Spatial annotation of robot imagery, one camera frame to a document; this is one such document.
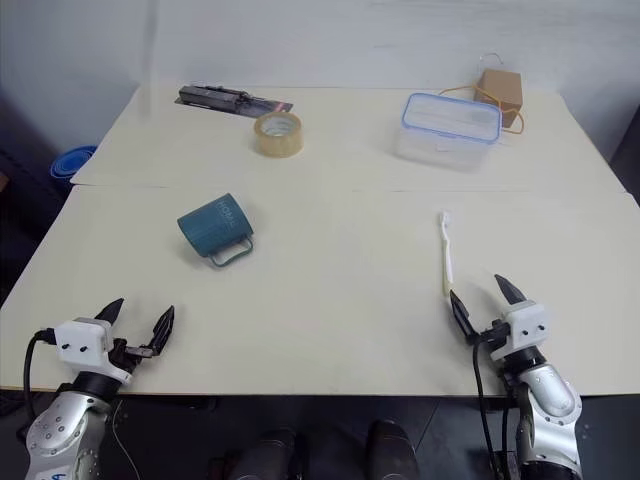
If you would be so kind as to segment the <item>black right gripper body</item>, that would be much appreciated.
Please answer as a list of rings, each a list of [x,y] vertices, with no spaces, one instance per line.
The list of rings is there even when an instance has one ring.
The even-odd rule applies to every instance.
[[[480,334],[480,341],[487,343],[490,347],[502,347],[506,345],[507,339],[511,335],[511,327],[508,322],[496,319],[491,327]]]

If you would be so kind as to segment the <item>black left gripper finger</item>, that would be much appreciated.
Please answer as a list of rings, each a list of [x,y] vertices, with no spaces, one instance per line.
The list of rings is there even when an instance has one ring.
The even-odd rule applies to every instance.
[[[151,351],[152,356],[159,356],[171,336],[175,319],[175,308],[171,305],[158,319],[154,328],[151,340],[146,347]]]
[[[119,316],[123,303],[123,298],[112,301],[95,316],[95,319],[106,321],[109,324],[114,324]]]

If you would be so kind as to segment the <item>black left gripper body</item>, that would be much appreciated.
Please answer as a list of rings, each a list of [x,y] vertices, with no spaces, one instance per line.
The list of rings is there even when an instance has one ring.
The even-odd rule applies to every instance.
[[[130,347],[125,339],[115,338],[108,357],[112,365],[132,374],[144,359],[153,357],[153,350],[147,346]]]

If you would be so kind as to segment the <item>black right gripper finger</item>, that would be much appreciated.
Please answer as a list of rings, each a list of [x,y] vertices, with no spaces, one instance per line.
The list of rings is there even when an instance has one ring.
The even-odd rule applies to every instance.
[[[470,322],[468,310],[453,290],[449,291],[449,298],[454,320],[461,329],[466,343],[474,344],[478,338],[478,332]]]
[[[495,274],[494,278],[502,295],[505,297],[509,305],[515,305],[526,301],[525,294],[509,279],[499,274]]]

